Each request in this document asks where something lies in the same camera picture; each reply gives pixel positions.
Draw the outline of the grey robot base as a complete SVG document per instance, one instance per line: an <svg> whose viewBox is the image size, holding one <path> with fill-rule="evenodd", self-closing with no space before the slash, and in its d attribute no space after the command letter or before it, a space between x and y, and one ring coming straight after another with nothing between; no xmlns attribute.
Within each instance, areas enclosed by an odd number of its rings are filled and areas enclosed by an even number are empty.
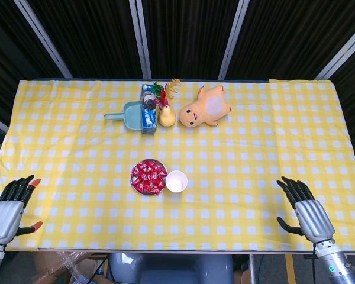
<svg viewBox="0 0 355 284"><path fill-rule="evenodd" d="M229 254L111 253L107 276L116 284L234 284Z"/></svg>

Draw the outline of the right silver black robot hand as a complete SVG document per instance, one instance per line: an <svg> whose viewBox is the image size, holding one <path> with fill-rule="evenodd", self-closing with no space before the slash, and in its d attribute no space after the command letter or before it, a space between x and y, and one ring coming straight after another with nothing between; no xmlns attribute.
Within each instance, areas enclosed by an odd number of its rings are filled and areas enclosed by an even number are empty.
<svg viewBox="0 0 355 284"><path fill-rule="evenodd" d="M305 183L283 176L277 184L283 189L299 222L298 227L293 227L287 225L281 217L277 217L279 225L286 232L304 236L314 244L333 238L335 229L324 207L314 198Z"/></svg>

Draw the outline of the white paper cup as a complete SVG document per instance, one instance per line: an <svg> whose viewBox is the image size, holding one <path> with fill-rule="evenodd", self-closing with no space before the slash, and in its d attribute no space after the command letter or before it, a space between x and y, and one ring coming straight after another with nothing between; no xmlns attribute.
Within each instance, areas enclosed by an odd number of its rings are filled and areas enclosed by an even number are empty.
<svg viewBox="0 0 355 284"><path fill-rule="evenodd" d="M188 185L188 178L183 172L173 170L166 176L165 182L168 190L173 193L181 193Z"/></svg>

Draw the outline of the orange plush animal toy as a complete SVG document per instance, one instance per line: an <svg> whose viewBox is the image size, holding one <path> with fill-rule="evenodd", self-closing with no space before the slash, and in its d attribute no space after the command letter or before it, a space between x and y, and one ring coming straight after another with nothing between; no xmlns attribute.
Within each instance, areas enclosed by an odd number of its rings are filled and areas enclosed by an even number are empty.
<svg viewBox="0 0 355 284"><path fill-rule="evenodd" d="M197 99L184 106L179 113L180 122L186 127L197 127L202 123L217 126L218 120L232 111L230 104L225 99L222 85L205 89L202 86Z"/></svg>

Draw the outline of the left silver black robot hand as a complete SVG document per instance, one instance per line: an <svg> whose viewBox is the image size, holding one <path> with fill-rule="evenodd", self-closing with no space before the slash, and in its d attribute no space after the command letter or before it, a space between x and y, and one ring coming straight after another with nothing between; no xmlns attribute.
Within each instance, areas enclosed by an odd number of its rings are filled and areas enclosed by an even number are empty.
<svg viewBox="0 0 355 284"><path fill-rule="evenodd" d="M34 175L13 180L0 195L0 246L10 243L15 237L36 232L41 221L29 227L21 227L21 219L35 188L41 179Z"/></svg>

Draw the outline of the brown cardboard box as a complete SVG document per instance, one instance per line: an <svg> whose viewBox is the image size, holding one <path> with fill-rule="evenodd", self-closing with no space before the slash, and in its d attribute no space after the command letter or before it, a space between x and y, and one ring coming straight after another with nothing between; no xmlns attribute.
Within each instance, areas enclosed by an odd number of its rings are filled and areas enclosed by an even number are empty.
<svg viewBox="0 0 355 284"><path fill-rule="evenodd" d="M113 284L106 278L107 255L82 251L46 251L36 253L36 275L32 284Z"/></svg>

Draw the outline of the yellow feather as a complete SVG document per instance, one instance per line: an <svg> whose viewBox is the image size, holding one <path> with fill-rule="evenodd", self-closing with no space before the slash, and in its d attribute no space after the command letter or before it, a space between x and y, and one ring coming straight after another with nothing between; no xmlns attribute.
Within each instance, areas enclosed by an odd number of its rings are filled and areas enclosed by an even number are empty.
<svg viewBox="0 0 355 284"><path fill-rule="evenodd" d="M180 80L179 79L172 79L171 82L168 82L166 86L164 87L165 93L166 93L166 98L168 100L172 100L174 98L174 95L177 93L177 88L180 86Z"/></svg>

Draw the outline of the blue cookie box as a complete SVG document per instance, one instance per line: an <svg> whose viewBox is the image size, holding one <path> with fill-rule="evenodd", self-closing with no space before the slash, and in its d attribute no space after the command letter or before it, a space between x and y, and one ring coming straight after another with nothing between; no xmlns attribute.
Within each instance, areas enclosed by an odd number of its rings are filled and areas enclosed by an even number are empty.
<svg viewBox="0 0 355 284"><path fill-rule="evenodd" d="M156 83L141 87L141 132L154 134L157 129Z"/></svg>

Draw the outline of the teal plastic scoop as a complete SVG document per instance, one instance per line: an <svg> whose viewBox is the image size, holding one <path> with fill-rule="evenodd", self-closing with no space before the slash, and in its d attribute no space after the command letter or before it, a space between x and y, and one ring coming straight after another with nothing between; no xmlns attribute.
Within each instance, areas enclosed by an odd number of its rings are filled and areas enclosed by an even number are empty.
<svg viewBox="0 0 355 284"><path fill-rule="evenodd" d="M105 114L106 120L123 121L131 131L141 131L141 101L130 101L124 105L123 112Z"/></svg>

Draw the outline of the yellow pear shaped vase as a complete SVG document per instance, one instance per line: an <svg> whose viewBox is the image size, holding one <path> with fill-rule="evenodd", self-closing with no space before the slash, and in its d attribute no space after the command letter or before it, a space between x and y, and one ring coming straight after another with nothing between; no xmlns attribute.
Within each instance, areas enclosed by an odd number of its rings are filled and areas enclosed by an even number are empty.
<svg viewBox="0 0 355 284"><path fill-rule="evenodd" d="M170 105L164 106L158 114L158 122L164 127L171 127L176 122L176 114Z"/></svg>

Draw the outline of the metal table leg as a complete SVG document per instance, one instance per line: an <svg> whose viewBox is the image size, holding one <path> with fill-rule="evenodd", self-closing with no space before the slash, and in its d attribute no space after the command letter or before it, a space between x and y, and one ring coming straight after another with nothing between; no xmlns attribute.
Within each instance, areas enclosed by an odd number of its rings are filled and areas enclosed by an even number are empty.
<svg viewBox="0 0 355 284"><path fill-rule="evenodd" d="M255 273L254 273L254 256L252 254L249 255L249 271L250 271L250 283L256 284Z"/></svg>

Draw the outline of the red feather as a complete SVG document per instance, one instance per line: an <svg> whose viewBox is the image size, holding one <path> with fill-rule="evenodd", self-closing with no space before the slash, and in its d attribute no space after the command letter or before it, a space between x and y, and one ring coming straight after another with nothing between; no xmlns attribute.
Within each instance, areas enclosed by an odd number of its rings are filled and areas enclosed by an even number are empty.
<svg viewBox="0 0 355 284"><path fill-rule="evenodd" d="M168 106L169 101L164 88L162 88L160 91L156 93L156 98L154 102L156 106L158 106L160 109L163 109L165 106Z"/></svg>

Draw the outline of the yellow white checkered tablecloth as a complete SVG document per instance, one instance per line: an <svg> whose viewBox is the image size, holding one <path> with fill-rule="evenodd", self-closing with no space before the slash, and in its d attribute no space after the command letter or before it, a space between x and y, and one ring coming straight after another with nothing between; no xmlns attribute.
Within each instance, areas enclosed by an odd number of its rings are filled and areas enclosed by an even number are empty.
<svg viewBox="0 0 355 284"><path fill-rule="evenodd" d="M216 127L128 130L106 113L138 100L135 81L21 81L0 149L0 195L41 179L21 224L43 226L11 250L310 251L288 234L295 213L277 180L306 183L355 251L355 156L330 81L225 83L232 111ZM131 170L155 159L183 172L181 193L143 195Z"/></svg>

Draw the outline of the round metal plate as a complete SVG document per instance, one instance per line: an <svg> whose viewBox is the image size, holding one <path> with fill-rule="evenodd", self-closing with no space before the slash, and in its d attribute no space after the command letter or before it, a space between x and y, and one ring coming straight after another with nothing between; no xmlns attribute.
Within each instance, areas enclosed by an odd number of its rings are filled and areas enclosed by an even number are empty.
<svg viewBox="0 0 355 284"><path fill-rule="evenodd" d="M131 177L132 182L140 180L144 184L143 195L159 195L166 187L166 176L168 174L166 167L158 160L145 159L137 163L140 174L137 177Z"/></svg>

